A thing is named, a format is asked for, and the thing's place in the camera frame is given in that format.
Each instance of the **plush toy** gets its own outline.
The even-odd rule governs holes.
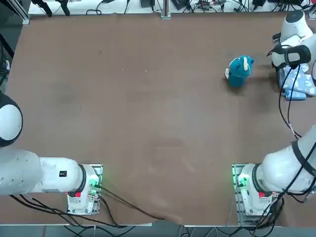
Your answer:
[[[243,85],[245,79],[252,72],[254,61],[250,56],[242,55],[229,64],[229,69],[226,68],[225,70],[225,77],[229,80],[231,86],[240,87]]]

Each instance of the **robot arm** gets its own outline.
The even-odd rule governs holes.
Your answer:
[[[316,78],[316,35],[307,26],[303,11],[289,13],[283,22],[282,31],[274,39],[279,44],[271,51],[272,65],[276,69],[289,65],[296,68],[302,63],[312,65],[312,76]],[[246,215],[263,215],[273,193],[281,193],[292,182],[300,168],[303,170],[289,188],[290,193],[301,194],[314,189],[316,180],[316,152],[308,162],[308,153],[316,142],[316,125],[290,146],[268,154],[261,164],[247,164],[238,176],[240,193],[244,200]]]
[[[39,158],[35,153],[10,147],[21,134],[22,127],[20,108],[0,92],[0,196],[68,193],[68,212],[99,213],[100,190],[94,185],[101,184],[102,166],[78,164],[68,158]]]
[[[274,39],[279,44],[271,51],[272,65],[283,68],[289,65],[296,68],[302,63],[308,63],[313,68],[316,61],[316,35],[308,27],[303,11],[296,10],[284,19],[281,33]]]

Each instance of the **brown table surface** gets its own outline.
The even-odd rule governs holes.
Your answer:
[[[24,26],[7,94],[21,107],[16,147],[39,156],[104,164],[103,184],[142,209],[181,224],[226,225],[232,163],[261,162],[293,136],[278,112],[267,52],[284,14],[72,16]],[[255,59],[240,91],[225,68]],[[287,103],[282,100],[285,110]],[[316,121],[315,100],[293,102],[295,128]],[[65,194],[36,195],[66,210]],[[2,224],[64,223],[1,197]],[[119,223],[152,222],[109,199]],[[284,226],[315,226],[316,199],[286,198]],[[109,222],[105,208],[94,216]],[[235,205],[229,221],[237,224]]]

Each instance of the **metal bracket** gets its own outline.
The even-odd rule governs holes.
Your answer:
[[[239,226],[256,226],[257,222],[260,219],[260,216],[247,216],[246,215],[245,208],[243,205],[243,200],[240,194],[240,190],[239,190],[239,187],[237,186],[238,176],[240,175],[245,165],[246,164],[233,164],[232,165],[238,225]]]
[[[163,0],[161,18],[171,19],[171,14],[170,14],[170,9],[169,9],[169,0]]]

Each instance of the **wires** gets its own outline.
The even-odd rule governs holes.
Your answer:
[[[287,44],[283,44],[283,45],[281,45],[281,47],[283,48],[283,47],[291,47],[291,46],[290,46],[290,45],[287,45]],[[272,49],[272,50],[267,54],[267,56],[270,56],[270,55],[273,53],[273,51],[274,51],[274,49]],[[289,107],[288,107],[288,121],[285,120],[284,115],[283,115],[283,112],[282,112],[282,109],[281,109],[281,96],[282,96],[282,92],[283,92],[283,87],[284,87],[284,85],[285,85],[285,83],[286,83],[286,80],[287,80],[288,76],[290,75],[291,71],[292,71],[292,68],[289,69],[289,71],[288,71],[287,75],[285,76],[284,81],[283,81],[283,83],[282,83],[282,85],[281,85],[281,87],[280,87],[280,92],[279,92],[279,96],[278,96],[278,110],[279,110],[280,115],[281,115],[281,117],[282,117],[284,123],[286,124],[286,126],[293,132],[294,137],[295,137],[296,139],[299,139],[299,138],[302,137],[302,136],[301,136],[299,133],[297,133],[297,132],[293,129],[292,125],[289,123],[289,110],[290,110],[290,104],[291,104],[291,102],[289,103]]]
[[[99,4],[97,5],[97,8],[96,8],[96,9],[88,9],[88,10],[85,12],[85,15],[87,16],[87,15],[88,15],[88,12],[90,12],[90,11],[95,11],[98,16],[102,15],[102,11],[99,10],[99,6],[100,6],[101,4],[103,4],[103,3],[105,3],[104,0],[102,0],[101,2],[99,2]]]
[[[276,4],[275,8],[273,8],[272,11],[275,11],[275,9],[279,6],[279,4],[280,4],[280,0],[277,0],[277,4]]]
[[[26,203],[23,202],[22,200],[18,199],[17,197],[13,196],[13,195],[10,195],[10,197],[12,197],[14,200],[18,201],[19,203],[23,204],[23,205],[26,206],[26,207],[29,207],[29,208],[34,209],[34,210],[39,210],[39,211],[42,211],[42,212],[46,212],[46,213],[49,213],[49,214],[58,215],[58,216],[62,217],[62,218],[63,218],[67,223],[69,223],[71,226],[83,228],[82,231],[80,231],[79,233],[76,233],[76,232],[70,230],[69,228],[67,228],[67,227],[65,226],[65,228],[66,228],[67,230],[69,230],[70,232],[74,233],[76,236],[79,236],[79,237],[81,237],[80,234],[81,234],[82,232],[86,231],[87,229],[94,228],[94,227],[91,227],[91,226],[90,226],[90,227],[85,227],[85,226],[80,225],[80,224],[73,218],[73,216],[76,216],[76,217],[82,218],[82,219],[87,219],[87,220],[94,221],[94,222],[98,222],[98,223],[100,223],[100,224],[104,224],[104,225],[107,225],[107,226],[114,227],[114,226],[109,225],[109,224],[104,223],[104,222],[96,221],[96,220],[93,220],[93,219],[90,219],[90,218],[86,218],[86,217],[83,217],[83,216],[78,216],[78,215],[73,215],[73,214],[70,214],[70,213],[65,213],[65,212],[63,212],[63,211],[61,211],[61,210],[59,210],[59,209],[57,209],[57,208],[49,207],[49,206],[43,204],[42,202],[40,202],[39,200],[37,200],[37,199],[35,199],[35,198],[32,198],[32,200],[36,201],[36,202],[39,203],[39,204],[36,204],[36,203],[33,203],[33,202],[27,200],[23,195],[20,195],[20,197],[21,197]],[[67,220],[67,219],[64,217],[64,215],[70,217],[70,218],[76,223],[76,225],[73,224],[73,223],[71,223],[69,220]],[[120,234],[120,235],[118,235],[118,236],[113,235],[110,231],[108,231],[108,230],[106,230],[106,229],[104,229],[104,228],[102,228],[102,227],[96,226],[96,228],[103,230],[104,232],[106,232],[107,234],[109,234],[111,237],[121,237],[121,236],[123,236],[124,234],[126,234],[126,233],[130,232],[131,230],[133,230],[133,229],[135,228],[135,226],[131,227],[130,229],[128,229],[127,231],[123,232],[122,234]]]
[[[221,4],[221,2],[219,1],[219,0],[217,0],[218,1],[218,4],[221,6],[221,10],[222,10],[222,12],[224,12],[224,10],[223,10],[223,5]]]
[[[59,8],[57,8],[56,11],[54,11],[54,13],[52,15],[54,15],[60,8],[61,8],[61,5],[59,6]]]
[[[299,74],[299,72],[300,72],[300,69],[301,69],[301,65],[298,65],[297,74],[296,74],[296,77],[295,77],[295,79],[294,79],[294,81],[293,81],[293,85],[292,85],[290,101],[288,102],[288,107],[287,107],[287,123],[288,123],[288,125],[289,125],[291,131],[293,132],[293,134],[294,134],[294,136],[295,136],[296,139],[297,139],[297,136],[296,136],[296,134],[295,134],[295,132],[294,132],[294,130],[293,130],[293,127],[292,127],[292,125],[291,125],[291,122],[290,122],[290,107],[291,107],[292,95],[293,95],[293,90],[294,90],[294,87],[295,87],[295,82],[296,82],[296,79],[297,79],[298,74]]]
[[[107,210],[108,210],[108,213],[109,213],[109,216],[110,216],[110,219],[111,219],[113,225],[115,225],[115,227],[119,227],[119,225],[118,225],[118,224],[116,223],[116,221],[114,220],[113,215],[112,215],[111,210],[110,210],[110,207],[109,207],[109,205],[107,204],[107,202],[105,201],[105,199],[104,199],[103,197],[101,197],[101,196],[99,196],[99,199],[100,199],[100,200],[104,203],[104,205],[106,206],[106,208],[107,208]]]
[[[109,194],[113,195],[114,197],[116,197],[116,198],[119,199],[120,201],[124,202],[124,204],[126,204],[127,206],[129,206],[129,207],[131,207],[131,208],[133,208],[133,209],[135,209],[135,210],[138,210],[138,211],[140,211],[141,213],[143,213],[143,214],[145,214],[145,215],[147,215],[147,216],[149,216],[149,217],[151,217],[151,218],[154,218],[154,219],[156,219],[156,220],[165,220],[164,218],[154,216],[154,215],[152,215],[152,214],[150,214],[150,213],[148,213],[148,212],[146,212],[146,211],[144,211],[144,210],[138,208],[137,206],[135,206],[135,205],[129,203],[128,201],[122,199],[122,198],[119,197],[118,195],[112,193],[110,190],[108,190],[108,189],[106,189],[106,188],[103,188],[103,187],[100,186],[100,185],[94,185],[94,186],[95,186],[96,188],[101,188],[101,189],[103,189],[104,191],[106,191],[106,192],[108,192]]]
[[[288,78],[290,72],[292,71],[292,69],[290,69],[286,75],[286,77],[284,78],[284,81],[280,87],[280,93],[279,93],[279,96],[278,96],[278,110],[280,112],[280,115],[284,121],[284,123],[286,124],[286,126],[294,133],[294,136],[296,139],[299,139],[300,137],[302,137],[300,134],[298,134],[293,128],[291,128],[291,126],[287,123],[287,121],[285,120],[284,116],[283,116],[283,112],[282,112],[282,109],[281,109],[281,95],[282,95],[282,92],[283,92],[283,87],[285,85],[285,82],[286,82],[286,79]]]
[[[161,5],[160,5],[159,0],[157,0],[157,3],[158,3],[158,6],[159,6],[160,11],[162,12],[162,7],[161,7]]]
[[[236,0],[229,0],[229,1],[234,1],[234,2],[238,3],[240,7],[242,6],[243,9],[245,9],[245,11],[249,11],[249,9],[247,9],[246,6],[244,4],[242,4],[240,1],[236,1]]]
[[[126,14],[126,11],[127,11],[127,7],[128,7],[128,4],[129,4],[129,1],[130,1],[130,0],[127,0],[127,1],[126,1],[126,8],[125,8],[124,14]]]

